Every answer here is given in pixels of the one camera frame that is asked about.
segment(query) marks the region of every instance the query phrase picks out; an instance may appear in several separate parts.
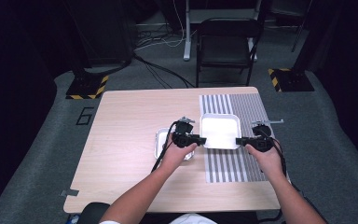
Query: forearm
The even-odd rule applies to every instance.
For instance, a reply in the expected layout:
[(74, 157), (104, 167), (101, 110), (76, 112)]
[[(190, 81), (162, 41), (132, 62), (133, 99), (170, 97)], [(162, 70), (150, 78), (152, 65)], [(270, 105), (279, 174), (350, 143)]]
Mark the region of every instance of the forearm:
[(287, 223), (324, 223), (324, 220), (293, 188), (284, 175), (271, 178), (270, 183), (277, 194)]
[(157, 169), (115, 200), (101, 221), (114, 220), (122, 224), (139, 223), (170, 175), (170, 172)]

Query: gray striped mat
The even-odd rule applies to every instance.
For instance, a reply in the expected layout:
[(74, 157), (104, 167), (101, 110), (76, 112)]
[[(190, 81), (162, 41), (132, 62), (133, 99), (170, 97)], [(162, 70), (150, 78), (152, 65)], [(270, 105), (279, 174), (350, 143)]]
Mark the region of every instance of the gray striped mat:
[[(234, 114), (241, 121), (242, 136), (254, 136), (251, 122), (268, 120), (260, 95), (201, 95), (200, 113)], [(266, 181), (255, 158), (243, 147), (239, 149), (205, 148), (205, 170), (208, 183)]]

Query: hand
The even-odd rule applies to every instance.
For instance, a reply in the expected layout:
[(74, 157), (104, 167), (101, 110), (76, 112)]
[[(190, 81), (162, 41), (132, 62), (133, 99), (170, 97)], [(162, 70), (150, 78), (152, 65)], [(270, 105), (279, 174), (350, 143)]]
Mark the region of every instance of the hand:
[(260, 169), (269, 180), (272, 177), (280, 177), (283, 175), (281, 157), (275, 147), (272, 147), (266, 152), (260, 152), (249, 144), (247, 144), (245, 148), (255, 157)]
[(168, 148), (165, 152), (164, 158), (162, 158), (160, 167), (168, 172), (173, 173), (176, 168), (182, 163), (185, 156), (196, 149), (197, 144), (193, 143), (188, 147), (178, 147), (172, 141), (172, 134), (168, 139)]

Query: person's left arm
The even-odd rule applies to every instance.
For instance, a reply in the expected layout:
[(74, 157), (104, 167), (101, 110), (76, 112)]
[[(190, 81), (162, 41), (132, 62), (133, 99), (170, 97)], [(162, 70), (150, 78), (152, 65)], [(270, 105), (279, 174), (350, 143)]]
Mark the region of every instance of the person's left arm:
[(115, 200), (100, 222), (114, 220), (118, 223), (139, 223), (165, 181), (180, 165), (185, 155), (196, 147), (195, 143), (184, 148), (170, 144), (159, 168)]

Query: person's left hand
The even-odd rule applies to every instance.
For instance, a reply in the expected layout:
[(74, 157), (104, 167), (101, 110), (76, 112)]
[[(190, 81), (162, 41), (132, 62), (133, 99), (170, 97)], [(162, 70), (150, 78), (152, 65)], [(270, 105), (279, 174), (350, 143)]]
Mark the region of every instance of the person's left hand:
[(168, 146), (169, 147), (165, 152), (164, 157), (162, 158), (160, 168), (173, 173), (173, 171), (175, 171), (176, 168), (178, 168), (182, 163), (185, 156), (196, 149), (197, 144), (193, 143), (188, 147), (178, 147), (172, 141), (172, 134), (170, 134), (168, 139)]

